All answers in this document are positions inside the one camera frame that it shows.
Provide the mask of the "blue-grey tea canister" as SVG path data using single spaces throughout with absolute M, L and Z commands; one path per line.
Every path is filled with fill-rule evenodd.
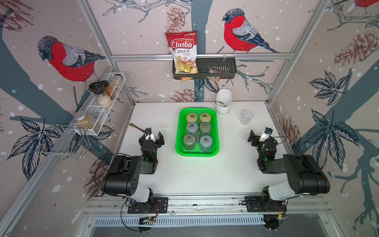
M 199 143 L 202 152 L 208 153 L 212 149 L 213 139 L 209 135 L 203 135 L 201 136 Z
M 192 134 L 196 137 L 198 135 L 198 124 L 194 122 L 188 123 L 186 130 L 187 134 Z

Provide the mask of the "green tea canister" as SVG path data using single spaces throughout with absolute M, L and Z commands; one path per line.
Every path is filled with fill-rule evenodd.
M 204 136 L 204 135 L 209 136 L 211 134 L 211 129 L 212 129 L 212 126 L 209 122 L 202 122 L 199 125 L 200 136 Z
M 183 144 L 186 150 L 192 151 L 195 148 L 195 143 L 196 137 L 193 134 L 189 133 L 184 136 Z

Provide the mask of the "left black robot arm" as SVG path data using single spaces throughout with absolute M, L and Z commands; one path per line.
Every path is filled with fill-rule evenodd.
M 164 137 L 157 139 L 151 132 L 139 138 L 142 154 L 129 156 L 118 154 L 103 179 L 101 189 L 111 196 L 129 199 L 129 214 L 166 213 L 168 198 L 156 198 L 151 188 L 139 183 L 141 174 L 153 175 L 158 166 L 158 149 L 164 145 Z

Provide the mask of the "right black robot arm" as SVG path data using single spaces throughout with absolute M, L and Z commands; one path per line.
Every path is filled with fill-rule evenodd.
M 310 155 L 284 154 L 276 159 L 278 141 L 266 127 L 258 136 L 250 131 L 248 142 L 257 148 L 257 164 L 263 174 L 286 174 L 287 179 L 276 185 L 266 186 L 259 196 L 246 196 L 241 204 L 248 212 L 286 212 L 287 201 L 302 195 L 326 194 L 330 182 L 314 158 Z

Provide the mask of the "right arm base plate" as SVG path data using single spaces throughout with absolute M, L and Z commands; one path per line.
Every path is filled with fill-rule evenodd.
M 261 196 L 246 196 L 240 205 L 246 206 L 247 212 L 286 212 L 286 201 L 275 201 Z

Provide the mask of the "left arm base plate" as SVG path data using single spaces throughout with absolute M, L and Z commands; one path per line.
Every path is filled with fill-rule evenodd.
M 168 198 L 158 197 L 150 199 L 148 202 L 129 201 L 128 214 L 161 214 L 167 213 Z

